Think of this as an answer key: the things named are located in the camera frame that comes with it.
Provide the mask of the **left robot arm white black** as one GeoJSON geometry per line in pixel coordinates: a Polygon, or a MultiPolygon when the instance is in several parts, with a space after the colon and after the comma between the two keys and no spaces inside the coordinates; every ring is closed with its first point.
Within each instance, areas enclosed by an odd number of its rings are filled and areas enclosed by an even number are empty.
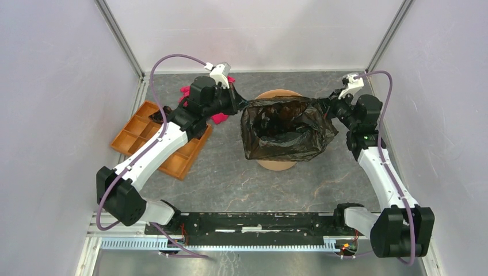
{"type": "Polygon", "coordinates": [[[176,233],[181,226],[176,209],[164,200],[146,200],[140,191],[166,159],[206,128],[209,118],[219,113],[235,115],[246,105],[247,101],[227,77],[222,80],[197,77],[188,96],[163,117],[163,125],[148,142],[115,168],[104,166],[96,173],[99,229],[107,229],[100,222],[105,210],[125,226],[144,221],[157,223],[166,234],[176,233]]]}

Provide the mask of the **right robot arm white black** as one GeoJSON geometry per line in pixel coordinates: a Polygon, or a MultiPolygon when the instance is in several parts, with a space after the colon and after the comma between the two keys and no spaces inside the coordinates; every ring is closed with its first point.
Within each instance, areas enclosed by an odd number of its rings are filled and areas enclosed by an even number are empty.
{"type": "Polygon", "coordinates": [[[347,127],[348,150],[368,176],[382,210],[376,215],[360,205],[339,205],[339,215],[332,219],[333,229],[340,235],[357,230],[369,239],[379,258],[425,257],[435,216],[407,191],[392,166],[377,129],[382,102],[362,95],[352,104],[351,95],[331,95],[321,104],[326,118],[337,118],[347,127]]]}

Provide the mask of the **black plastic trash bag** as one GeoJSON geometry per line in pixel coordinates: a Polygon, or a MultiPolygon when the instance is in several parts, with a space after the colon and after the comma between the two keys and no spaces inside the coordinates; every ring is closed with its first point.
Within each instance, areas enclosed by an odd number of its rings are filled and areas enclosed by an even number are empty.
{"type": "Polygon", "coordinates": [[[243,150],[248,160],[308,162],[323,153],[337,134],[316,98],[254,99],[241,115],[243,150]]]}

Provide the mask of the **orange trash bin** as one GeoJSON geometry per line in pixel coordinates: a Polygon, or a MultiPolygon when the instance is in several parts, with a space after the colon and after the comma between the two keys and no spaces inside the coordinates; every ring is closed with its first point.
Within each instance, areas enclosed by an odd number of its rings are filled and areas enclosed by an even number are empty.
{"type": "MultiPolygon", "coordinates": [[[[256,99],[268,99],[274,97],[287,97],[287,96],[300,96],[300,94],[286,89],[274,89],[260,94],[259,96],[256,97],[256,99]]],[[[257,163],[263,168],[270,171],[284,171],[293,167],[297,162],[257,160],[257,163]]]]}

